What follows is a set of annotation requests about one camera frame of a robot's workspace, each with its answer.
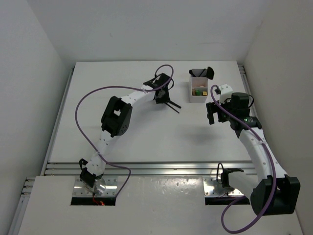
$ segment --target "white panel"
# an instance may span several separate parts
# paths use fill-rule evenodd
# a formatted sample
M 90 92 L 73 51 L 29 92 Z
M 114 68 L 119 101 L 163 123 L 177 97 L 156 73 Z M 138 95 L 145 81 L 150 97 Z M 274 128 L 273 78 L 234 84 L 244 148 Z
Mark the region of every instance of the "white panel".
M 118 179 L 121 186 L 125 177 Z M 37 177 L 19 235 L 227 235 L 225 206 L 206 206 L 201 178 L 131 177 L 116 206 L 71 206 L 75 177 Z M 230 229 L 247 225 L 250 205 L 225 215 Z M 242 235 L 302 235 L 296 213 L 264 216 Z
M 0 3 L 0 235 L 40 173 L 68 71 L 25 0 Z
M 272 0 L 28 0 L 70 62 L 238 60 Z
M 313 1 L 276 0 L 245 60 L 267 141 L 281 166 L 298 177 L 297 212 L 313 231 Z
M 77 63 L 67 94 L 59 130 L 50 158 L 51 162 L 77 163 L 89 160 L 93 149 L 80 134 L 74 120 L 79 100 L 88 92 L 104 86 L 124 85 L 141 87 L 150 80 L 156 68 L 169 63 L 174 67 L 175 86 L 171 99 L 182 106 L 177 114 L 164 104 L 154 101 L 135 107 L 131 123 L 112 153 L 114 162 L 195 162 L 195 161 L 245 161 L 250 160 L 246 149 L 237 139 L 229 123 L 209 125 L 205 104 L 189 103 L 189 69 L 211 66 L 215 71 L 213 84 L 230 85 L 234 91 L 244 92 L 236 62 L 82 62 Z M 162 70 L 170 74 L 170 69 Z M 108 89 L 88 97 L 78 112 L 78 120 L 93 142 L 101 133 L 101 117 L 109 98 L 121 97 L 131 90 Z

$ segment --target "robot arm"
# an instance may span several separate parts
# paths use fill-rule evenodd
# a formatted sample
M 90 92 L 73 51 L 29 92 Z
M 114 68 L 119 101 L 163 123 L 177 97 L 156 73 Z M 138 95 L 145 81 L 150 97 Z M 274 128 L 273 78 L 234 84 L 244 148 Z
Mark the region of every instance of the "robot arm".
M 258 141 L 250 130 L 224 113 L 214 102 L 206 104 L 209 123 L 214 124 L 214 113 L 218 114 L 219 122 L 230 122 L 230 127 L 247 149 L 258 175 L 258 179 L 255 180 L 246 175 L 242 169 L 224 169 L 221 174 L 222 186 L 236 188 L 243 193 L 250 200 L 253 211 L 258 215 L 269 198 L 273 179 L 271 164 L 263 147 L 265 144 L 275 165 L 277 190 L 264 215 L 293 213 L 300 183 L 296 177 L 289 177 L 274 157 L 265 140 L 261 123 L 257 117 L 250 116 L 249 96 L 245 93 L 234 93 L 229 85 L 219 86 L 216 93 L 221 95 L 219 104 L 251 127 L 263 140 Z
M 173 104 L 181 108 L 170 100 L 168 85 L 162 87 L 160 90 L 147 92 L 148 90 L 162 86 L 169 79 L 170 77 L 168 75 L 162 73 L 154 79 L 145 82 L 140 88 L 141 91 L 133 92 L 121 98 L 116 96 L 110 98 L 101 118 L 101 136 L 97 143 L 97 149 L 103 157 L 112 152 L 117 140 L 127 131 L 134 107 L 155 100 L 157 104 L 163 103 L 168 106 L 169 104 Z M 82 170 L 80 179 L 90 188 L 93 188 L 95 180 L 101 178 L 103 175 L 106 163 L 100 158 L 98 152 L 94 152 L 89 162 L 81 159 L 79 165 Z

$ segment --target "white tabletop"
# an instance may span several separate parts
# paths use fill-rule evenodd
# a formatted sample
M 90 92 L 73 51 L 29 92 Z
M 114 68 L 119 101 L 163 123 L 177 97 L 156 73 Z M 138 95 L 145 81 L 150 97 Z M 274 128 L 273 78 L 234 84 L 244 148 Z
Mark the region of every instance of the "white tabletop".
M 125 177 L 118 178 L 118 186 Z M 225 206 L 206 206 L 201 178 L 131 177 L 116 206 L 71 206 L 74 176 L 35 180 L 19 235 L 228 235 Z M 231 230 L 255 218 L 251 205 L 232 206 Z M 263 216 L 241 235 L 302 235 L 296 213 Z
M 154 101 L 134 108 L 128 131 L 107 157 L 113 162 L 209 162 L 250 160 L 244 146 L 229 123 L 209 125 L 205 104 L 188 100 L 190 69 L 212 67 L 213 84 L 230 85 L 236 92 L 245 92 L 235 61 L 158 61 L 158 62 L 78 62 L 67 94 L 60 125 L 50 156 L 52 163 L 77 163 L 89 160 L 93 149 L 78 131 L 74 111 L 78 101 L 88 92 L 104 86 L 140 88 L 163 64 L 174 67 L 175 86 L 171 100 L 182 106 L 177 114 Z M 169 68 L 160 72 L 170 74 Z M 107 89 L 89 96 L 81 105 L 78 119 L 81 127 L 96 143 L 101 132 L 101 117 L 112 96 L 121 97 L 131 90 Z M 208 96 L 206 102 L 212 102 Z

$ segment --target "small white box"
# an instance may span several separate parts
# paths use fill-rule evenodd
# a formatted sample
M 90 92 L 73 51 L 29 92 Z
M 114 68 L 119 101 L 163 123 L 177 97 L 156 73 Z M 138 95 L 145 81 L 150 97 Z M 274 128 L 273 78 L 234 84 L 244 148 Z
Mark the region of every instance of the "small white box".
M 192 90 L 200 91 L 201 95 L 192 95 Z M 189 79 L 189 102 L 190 103 L 205 103 L 207 96 L 202 95 L 203 92 L 208 93 L 207 77 L 192 77 Z

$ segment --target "white wall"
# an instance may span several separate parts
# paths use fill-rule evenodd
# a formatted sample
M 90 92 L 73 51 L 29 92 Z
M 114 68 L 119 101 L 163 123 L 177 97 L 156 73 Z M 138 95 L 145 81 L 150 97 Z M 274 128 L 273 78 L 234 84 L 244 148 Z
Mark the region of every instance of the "white wall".
M 40 173 L 69 69 L 26 0 L 0 1 L 0 234 Z
M 312 234 L 313 1 L 275 0 L 245 60 L 270 146 L 301 191 L 297 213 Z
M 243 62 L 272 0 L 28 0 L 74 61 Z

